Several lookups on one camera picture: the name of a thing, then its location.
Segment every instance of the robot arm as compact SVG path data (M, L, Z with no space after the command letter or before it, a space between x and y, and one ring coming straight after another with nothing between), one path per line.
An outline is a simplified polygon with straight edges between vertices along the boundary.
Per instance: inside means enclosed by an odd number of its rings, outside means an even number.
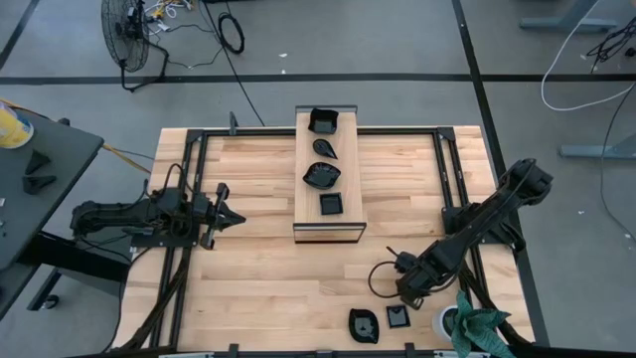
M137 228L133 236L146 245L161 243L165 247L191 247L190 234L207 225L208 232L201 237L200 245L211 250L214 232L242 224L245 218L226 204L230 189L224 183L217 188L217 202L212 203L203 193L195 193L191 201L179 188L154 191L147 199L131 204L97 204L85 202L73 210L71 229L75 235L97 232L106 227Z
M541 203L550 192L552 180L536 166L535 159L518 161L485 202L466 206L450 218L457 229L453 235L434 242L418 257L406 252L397 255L395 269L403 273L396 281L401 300L419 309L425 296L445 289L459 275L468 250L518 208ZM515 250L522 250L523 238L514 239Z

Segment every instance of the white cable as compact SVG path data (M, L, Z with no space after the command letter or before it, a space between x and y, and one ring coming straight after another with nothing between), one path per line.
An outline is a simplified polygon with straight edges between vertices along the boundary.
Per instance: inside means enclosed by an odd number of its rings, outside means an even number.
M596 7L596 5L598 5L598 3L600 2L600 0L598 0L590 9L589 11L587 11L587 13L578 21L578 24L576 24L576 26L574 27L574 29L572 29L572 32L569 33L569 35L567 35L567 38L565 38L565 41L563 42L563 45L561 45L560 50L558 50L558 53L556 53L556 57L555 60L553 61L553 63L550 65L550 68L548 69L548 71L546 72L546 75L544 76L544 78L541 80L541 99L544 102L544 104L552 110L556 110L556 111L570 111L570 110L577 110L577 109L581 109L581 108L586 108L589 106L593 106L593 105L597 105L597 104L601 104L601 103L605 103L607 101L613 100L615 98L618 98L626 93L629 92L629 90L631 90L632 87L634 87L634 85L630 86L628 89L623 90L613 96L610 96L608 98L605 99L600 99L600 100L596 100L594 102L590 102L590 103L586 103L586 104L582 104L582 105L577 105L574 107L564 107L564 108L560 108L560 107L555 107L552 106L548 103L548 101L546 100L546 91L545 91L545 86L546 86L546 79L548 78L548 75L550 74L550 72L553 71L553 68L555 67L555 65L557 64L558 58L560 57L560 54L563 52L563 49L565 48L565 46L567 45L567 42L569 41L569 39L572 37L572 35L574 35L574 33L576 32L576 30L578 30L578 28L580 27L580 24L583 23L583 20L585 20L587 18L587 16L589 16L589 14L592 12L592 10L594 10L594 8Z

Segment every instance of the black leaf-shaped dish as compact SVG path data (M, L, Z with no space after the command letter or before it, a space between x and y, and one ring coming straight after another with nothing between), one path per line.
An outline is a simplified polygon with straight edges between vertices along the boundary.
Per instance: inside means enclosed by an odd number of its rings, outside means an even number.
M340 174L340 170L335 166L324 162L317 162L309 166L302 180L311 187L327 190L336 184L336 180L338 180Z
M327 158L338 159L338 157L336 156L336 152L334 151L334 148L325 139L314 140L313 147L314 147L314 151L318 155L322 155Z

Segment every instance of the small black plate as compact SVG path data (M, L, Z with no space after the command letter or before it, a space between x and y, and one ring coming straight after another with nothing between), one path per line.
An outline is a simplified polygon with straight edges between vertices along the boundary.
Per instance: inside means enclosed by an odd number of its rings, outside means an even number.
M387 316L389 317L389 328L410 327L408 312L403 304L387 306Z
M314 108L309 116L309 130L320 134L333 134L338 129L338 112Z
M334 215L344 213L340 193L320 194L320 214Z

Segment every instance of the gray floor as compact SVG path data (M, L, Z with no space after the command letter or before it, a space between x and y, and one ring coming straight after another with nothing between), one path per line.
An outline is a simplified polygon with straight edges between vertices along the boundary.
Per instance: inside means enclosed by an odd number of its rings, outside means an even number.
M5 0L0 45L26 4ZM483 0L462 2L482 74L541 74L564 35L525 32L523 16L561 14L571 1ZM245 30L246 50L233 60L241 74L431 73L467 74L468 66L449 1L442 0L259 0L234 4ZM223 5L213 7L215 13ZM636 16L629 1L599 4L598 14L621 23ZM169 25L200 23L197 12L179 13ZM556 73L583 74L586 53L602 36L575 37ZM206 61L218 45L208 34L183 29L162 35L171 58ZM140 75L159 68L152 54ZM599 66L603 73L633 73L622 58ZM224 56L212 67L170 67L170 75L227 75ZM117 76L101 38L99 1L41 0L0 77ZM550 101L575 105L607 96L628 84L548 84ZM471 83L332 82L245 84L269 125L293 123L296 104L355 103L361 124L481 124ZM521 211L522 226L552 346L636 351L636 249L606 217L598 195L594 160L562 159L561 144L600 144L617 100L575 112L553 112L541 103L538 84L486 84L507 164L535 157L555 176L553 192L539 207ZM236 84L157 85L136 94L117 85L4 86L0 96L52 118L101 135L106 142L147 154L166 126L219 126L234 111L241 125L256 125ZM634 101L618 117L612 140L636 123ZM608 162L606 193L617 216L632 224L636 170ZM47 230L67 236L71 209L84 200L133 200L143 173L102 152L79 180ZM95 192L93 188L103 188ZM125 244L116 249L125 250ZM55 293L63 303L51 311L28 312L30 295L47 274L40 269L0 322L0 347L11 357L68 356L95 352L108 341L116 320L116 298L69 278ZM109 286L114 291L117 287Z

